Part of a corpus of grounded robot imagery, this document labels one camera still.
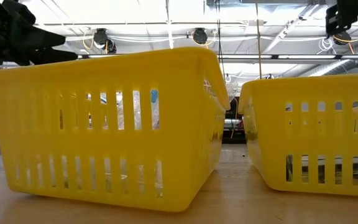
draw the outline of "blue object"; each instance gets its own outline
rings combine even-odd
[[[155,103],[158,99],[158,91],[152,90],[152,103]]]

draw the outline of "yellow cord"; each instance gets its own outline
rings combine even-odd
[[[354,50],[353,50],[353,47],[352,47],[351,43],[348,43],[348,44],[349,44],[349,48],[351,49],[352,54],[354,54]]]
[[[358,39],[357,40],[342,40],[342,39],[337,38],[335,35],[334,35],[334,38],[339,41],[345,42],[345,43],[354,43],[354,42],[358,41]]]
[[[239,102],[237,101],[236,97],[234,97],[234,100],[236,101],[236,118],[235,120],[237,120],[237,110],[238,110],[238,105],[239,105]],[[233,127],[233,131],[231,132],[231,139],[233,138],[233,134],[234,134],[234,127]]]
[[[349,43],[349,47],[351,49],[352,54],[354,54],[354,50],[353,50],[353,47],[352,47],[351,43]]]
[[[212,42],[215,41],[215,37],[216,37],[216,33],[215,33],[215,34],[214,34],[214,39],[211,40],[209,43],[199,44],[199,43],[197,43],[197,42],[194,41],[194,39],[193,39],[193,34],[194,34],[194,31],[191,33],[191,39],[193,40],[193,42],[194,42],[196,45],[199,45],[199,46],[206,46],[207,49],[209,49],[209,48],[208,48],[208,45],[209,45],[209,44],[212,44]]]
[[[88,50],[90,50],[92,47],[93,47],[93,38],[92,38],[92,41],[91,41],[91,46],[88,47],[86,44],[85,44],[85,39],[82,40],[82,44],[84,45],[84,47]]]

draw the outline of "table surface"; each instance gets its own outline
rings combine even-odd
[[[14,193],[0,155],[0,223],[358,223],[358,197],[271,190],[245,145],[223,146],[216,170],[181,213]]]

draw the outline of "ceiling fixture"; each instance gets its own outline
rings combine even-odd
[[[106,54],[115,54],[117,53],[116,43],[108,38],[106,31],[104,28],[96,29],[96,32],[93,34],[94,45],[104,50]]]
[[[346,31],[334,35],[334,43],[337,45],[346,45],[351,40],[352,37]]]
[[[197,44],[205,44],[208,40],[208,36],[206,35],[204,28],[196,28],[193,34],[193,40]]]

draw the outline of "wire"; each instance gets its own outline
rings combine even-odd
[[[85,44],[85,39],[82,40],[82,44],[84,45],[84,47],[85,47],[86,49],[88,49],[88,50],[92,49],[92,47],[93,47],[93,37],[92,37],[92,41],[91,41],[91,46],[90,46],[90,47],[88,47],[88,46]]]
[[[257,32],[258,32],[258,55],[259,55],[259,78],[262,79],[262,56],[261,56],[261,49],[260,49],[260,30],[259,30],[259,10],[258,10],[258,0],[255,0],[256,6],[256,19],[257,19]]]
[[[216,0],[215,10],[217,12],[218,18],[216,19],[216,25],[218,27],[218,61],[222,63],[222,70],[223,70],[223,80],[226,83],[226,77],[224,72],[224,62],[223,62],[223,51],[222,51],[222,43],[221,43],[221,0]]]
[[[348,44],[349,44],[349,48],[351,49],[352,54],[354,54],[354,50],[353,50],[352,44],[351,44],[351,43],[348,43]]]
[[[236,111],[235,111],[236,116],[235,116],[235,120],[237,120],[237,110],[238,110],[239,102],[237,101],[236,97],[234,97],[234,100],[236,101]],[[230,137],[231,139],[233,138],[233,134],[234,134],[234,125],[233,125],[233,130],[231,132],[231,137]]]
[[[133,43],[154,43],[154,42],[164,42],[169,41],[169,39],[164,39],[165,37],[116,37],[116,36],[108,36],[109,39],[113,40],[120,40],[125,42],[133,42]],[[66,41],[78,41],[78,40],[88,40],[92,39],[93,36],[83,36],[83,37],[67,37]],[[172,39],[185,39],[186,36],[183,37],[173,37]],[[232,41],[242,41],[242,40],[252,40],[258,38],[257,36],[248,36],[248,37],[229,37],[229,38],[222,38],[221,42],[232,42]],[[261,39],[265,40],[272,40],[273,37],[260,37]],[[306,41],[314,41],[314,40],[322,40],[325,39],[325,37],[316,37],[316,38],[284,38],[281,41],[282,42],[306,42]]]
[[[348,44],[349,44],[349,48],[351,49],[352,54],[354,54],[354,50],[353,50],[351,43],[348,43]]]

